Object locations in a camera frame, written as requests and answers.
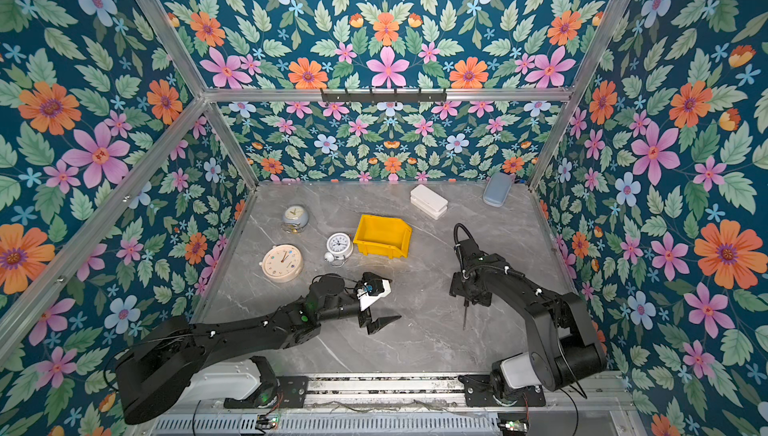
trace marble surface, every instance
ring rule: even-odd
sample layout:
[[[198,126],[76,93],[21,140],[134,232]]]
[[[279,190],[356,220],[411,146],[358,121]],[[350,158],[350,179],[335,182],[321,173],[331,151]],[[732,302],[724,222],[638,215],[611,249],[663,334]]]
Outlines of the marble surface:
[[[491,364],[525,351],[523,319],[494,297],[491,307],[470,306],[462,330],[463,299],[448,294],[458,268],[453,226],[464,223],[480,248],[497,252],[533,281],[554,291],[568,291],[559,255],[544,239],[532,199],[524,185],[514,185],[504,206],[482,201],[485,184],[429,185],[448,200],[448,211],[434,220],[410,203],[414,184],[293,184],[259,186],[234,258],[205,322],[264,315],[308,292],[312,278],[328,272],[359,279],[372,271],[392,279],[392,294],[371,307],[374,319],[402,318],[369,336],[356,318],[322,323],[320,336],[266,356],[278,374],[315,372],[486,372]],[[310,222],[297,235],[280,229],[288,205],[302,204]],[[360,254],[342,268],[331,268],[322,255],[334,232],[354,236],[361,214],[404,219],[413,229],[408,258]],[[293,281],[275,284],[258,263],[273,245],[292,244],[304,256],[304,269]]]

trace yellow bin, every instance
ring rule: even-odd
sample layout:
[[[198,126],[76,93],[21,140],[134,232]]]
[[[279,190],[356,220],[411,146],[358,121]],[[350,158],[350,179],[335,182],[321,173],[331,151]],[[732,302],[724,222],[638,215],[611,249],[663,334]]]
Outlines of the yellow bin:
[[[364,255],[407,258],[412,232],[411,226],[400,218],[364,214],[360,217],[354,243]]]

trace flower center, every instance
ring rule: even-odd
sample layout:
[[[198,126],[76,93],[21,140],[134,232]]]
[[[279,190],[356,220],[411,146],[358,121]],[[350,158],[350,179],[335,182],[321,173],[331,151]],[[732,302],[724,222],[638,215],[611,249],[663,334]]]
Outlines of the flower center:
[[[730,244],[725,244],[718,248],[717,254],[720,259],[723,260],[723,262],[727,265],[735,264],[736,260],[739,258],[739,254],[736,252],[736,248]]]
[[[43,104],[40,104],[40,112],[47,115],[49,118],[56,117],[62,112],[62,104],[56,99],[49,99]]]
[[[107,148],[96,149],[91,158],[96,164],[103,164],[109,160],[109,151],[107,151]]]
[[[0,258],[0,268],[15,269],[26,260],[27,255],[21,249],[11,249]]]

